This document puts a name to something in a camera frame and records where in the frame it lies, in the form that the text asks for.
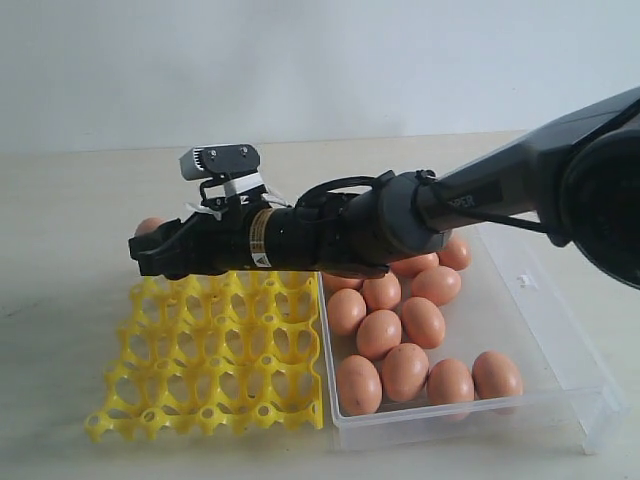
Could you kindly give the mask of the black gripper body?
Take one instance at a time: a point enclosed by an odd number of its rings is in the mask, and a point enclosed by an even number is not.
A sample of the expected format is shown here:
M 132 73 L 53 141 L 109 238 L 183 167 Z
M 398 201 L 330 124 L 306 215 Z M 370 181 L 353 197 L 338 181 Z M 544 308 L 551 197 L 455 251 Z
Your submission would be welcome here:
M 265 202 L 243 205 L 220 221 L 211 214 L 193 213 L 162 246 L 172 252 L 172 273 L 178 280 L 191 274 L 221 275 L 230 270 L 255 270 L 249 230 L 260 213 L 271 211 Z

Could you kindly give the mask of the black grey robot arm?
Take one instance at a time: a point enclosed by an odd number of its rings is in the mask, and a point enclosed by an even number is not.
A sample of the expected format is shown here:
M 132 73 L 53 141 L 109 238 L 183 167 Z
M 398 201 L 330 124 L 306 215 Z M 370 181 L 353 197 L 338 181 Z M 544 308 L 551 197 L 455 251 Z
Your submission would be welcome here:
M 180 161 L 203 197 L 186 220 L 129 242 L 144 276 L 179 280 L 231 270 L 321 271 L 378 278 L 391 263 L 441 251 L 482 222 L 575 245 L 600 271 L 639 284 L 639 92 L 555 119 L 453 172 L 351 176 L 277 207 L 248 144 L 200 146 Z

